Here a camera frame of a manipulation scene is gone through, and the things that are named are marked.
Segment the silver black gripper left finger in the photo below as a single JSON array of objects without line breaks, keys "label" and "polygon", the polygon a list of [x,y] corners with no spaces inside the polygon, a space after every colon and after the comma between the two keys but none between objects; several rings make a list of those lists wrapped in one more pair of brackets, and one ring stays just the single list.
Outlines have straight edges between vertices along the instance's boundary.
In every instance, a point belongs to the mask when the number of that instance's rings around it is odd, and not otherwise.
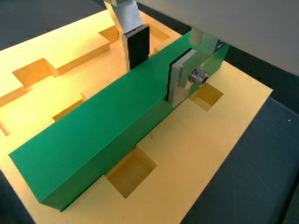
[{"label": "silver black gripper left finger", "polygon": [[126,67],[133,70],[150,56],[150,26],[143,23],[135,0],[103,0],[119,32]]}]

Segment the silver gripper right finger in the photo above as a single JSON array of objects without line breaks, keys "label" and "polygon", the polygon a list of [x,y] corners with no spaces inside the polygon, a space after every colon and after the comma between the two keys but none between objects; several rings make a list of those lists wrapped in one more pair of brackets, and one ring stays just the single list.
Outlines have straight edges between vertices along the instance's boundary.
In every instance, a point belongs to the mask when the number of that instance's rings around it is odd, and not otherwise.
[{"label": "silver gripper right finger", "polygon": [[226,42],[207,32],[193,28],[191,48],[170,65],[167,101],[177,107],[218,72],[226,58]]}]

